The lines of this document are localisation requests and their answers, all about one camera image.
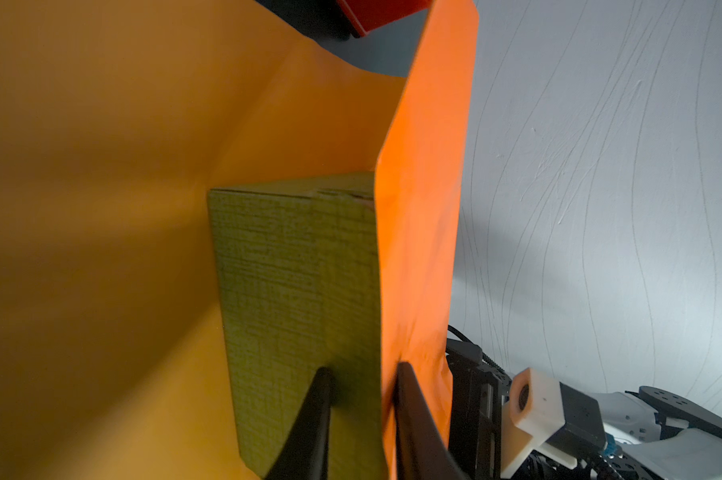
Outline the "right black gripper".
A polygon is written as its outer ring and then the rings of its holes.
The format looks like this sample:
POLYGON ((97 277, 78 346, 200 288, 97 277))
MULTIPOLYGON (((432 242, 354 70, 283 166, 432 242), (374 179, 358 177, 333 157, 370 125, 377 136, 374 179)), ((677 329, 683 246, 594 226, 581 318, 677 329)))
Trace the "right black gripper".
POLYGON ((498 479, 502 406, 511 379, 456 327, 448 333, 446 359, 453 377, 448 450, 469 478, 498 479))

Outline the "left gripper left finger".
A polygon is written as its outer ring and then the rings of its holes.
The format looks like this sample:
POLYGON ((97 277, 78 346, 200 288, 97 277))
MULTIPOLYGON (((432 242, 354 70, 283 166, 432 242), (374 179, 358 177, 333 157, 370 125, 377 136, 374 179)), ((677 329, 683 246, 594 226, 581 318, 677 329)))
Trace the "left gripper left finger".
POLYGON ((266 479, 324 480, 328 477, 334 377, 316 370, 298 415, 266 479))

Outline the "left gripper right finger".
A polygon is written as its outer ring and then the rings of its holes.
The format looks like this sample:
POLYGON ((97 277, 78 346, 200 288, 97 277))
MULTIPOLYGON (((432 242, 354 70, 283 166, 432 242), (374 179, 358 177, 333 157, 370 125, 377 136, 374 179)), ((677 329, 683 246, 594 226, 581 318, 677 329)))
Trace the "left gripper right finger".
POLYGON ((467 479, 441 439, 412 365, 399 362, 396 375, 397 477, 405 480, 467 479))

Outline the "green gift box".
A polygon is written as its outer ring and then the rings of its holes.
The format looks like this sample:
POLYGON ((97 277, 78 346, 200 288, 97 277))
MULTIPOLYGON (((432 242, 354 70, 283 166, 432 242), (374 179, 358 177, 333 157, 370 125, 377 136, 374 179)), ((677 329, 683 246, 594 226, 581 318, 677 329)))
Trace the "green gift box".
POLYGON ((207 201, 242 460, 267 473, 326 367, 329 477, 386 478, 373 174, 220 187, 207 201))

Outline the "orange wrapping paper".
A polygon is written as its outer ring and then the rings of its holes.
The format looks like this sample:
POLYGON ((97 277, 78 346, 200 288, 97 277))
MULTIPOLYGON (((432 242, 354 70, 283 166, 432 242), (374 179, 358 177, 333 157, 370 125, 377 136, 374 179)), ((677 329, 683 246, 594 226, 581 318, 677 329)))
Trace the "orange wrapping paper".
POLYGON ((370 172, 382 439, 396 364, 442 438, 476 53, 436 1, 357 68, 254 1, 0 1, 0 479, 239 479, 209 190, 370 172))

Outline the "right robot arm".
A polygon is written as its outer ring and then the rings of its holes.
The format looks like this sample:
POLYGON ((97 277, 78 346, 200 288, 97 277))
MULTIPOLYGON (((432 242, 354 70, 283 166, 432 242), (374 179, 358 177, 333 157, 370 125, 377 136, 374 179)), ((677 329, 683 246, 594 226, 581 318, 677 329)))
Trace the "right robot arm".
POLYGON ((449 451, 471 479, 722 479, 722 417, 653 386, 584 393, 510 376, 455 327, 449 451))

